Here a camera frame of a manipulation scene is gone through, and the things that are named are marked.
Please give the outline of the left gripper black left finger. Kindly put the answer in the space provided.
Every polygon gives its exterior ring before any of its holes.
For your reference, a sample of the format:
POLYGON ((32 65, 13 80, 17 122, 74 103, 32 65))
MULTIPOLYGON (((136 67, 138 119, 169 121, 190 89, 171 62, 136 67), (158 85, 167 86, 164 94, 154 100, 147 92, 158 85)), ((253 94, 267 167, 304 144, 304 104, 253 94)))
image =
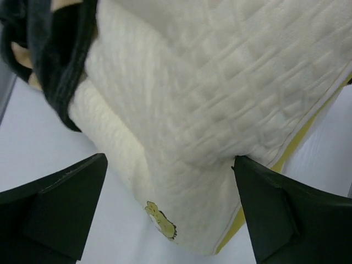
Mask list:
POLYGON ((80 261, 107 165, 97 153, 1 192, 1 263, 80 261))

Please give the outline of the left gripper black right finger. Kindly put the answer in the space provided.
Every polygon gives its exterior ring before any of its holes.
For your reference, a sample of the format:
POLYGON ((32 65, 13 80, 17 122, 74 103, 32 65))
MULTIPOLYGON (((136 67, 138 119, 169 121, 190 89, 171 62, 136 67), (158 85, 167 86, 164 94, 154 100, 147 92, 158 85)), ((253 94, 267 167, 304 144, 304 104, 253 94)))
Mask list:
POLYGON ((233 171, 257 263, 351 263, 351 199, 246 157, 233 171))

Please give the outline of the cream pillow with yellow edge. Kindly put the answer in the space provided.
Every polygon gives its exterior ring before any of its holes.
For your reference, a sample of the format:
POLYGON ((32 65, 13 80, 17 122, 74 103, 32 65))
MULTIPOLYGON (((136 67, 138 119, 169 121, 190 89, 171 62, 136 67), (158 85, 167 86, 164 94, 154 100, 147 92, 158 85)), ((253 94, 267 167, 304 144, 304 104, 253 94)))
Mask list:
POLYGON ((232 171, 280 172, 351 77, 351 1, 99 1, 69 107, 169 240, 219 253, 232 171))

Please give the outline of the black floral plush pillowcase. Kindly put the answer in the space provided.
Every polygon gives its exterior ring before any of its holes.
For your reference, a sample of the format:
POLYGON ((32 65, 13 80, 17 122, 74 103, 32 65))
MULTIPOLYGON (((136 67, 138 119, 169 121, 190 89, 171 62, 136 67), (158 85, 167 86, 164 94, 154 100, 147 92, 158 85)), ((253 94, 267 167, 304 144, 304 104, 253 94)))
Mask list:
POLYGON ((42 91, 62 123, 79 128, 68 108, 84 76, 96 33, 97 1, 1 1, 1 57, 42 91))

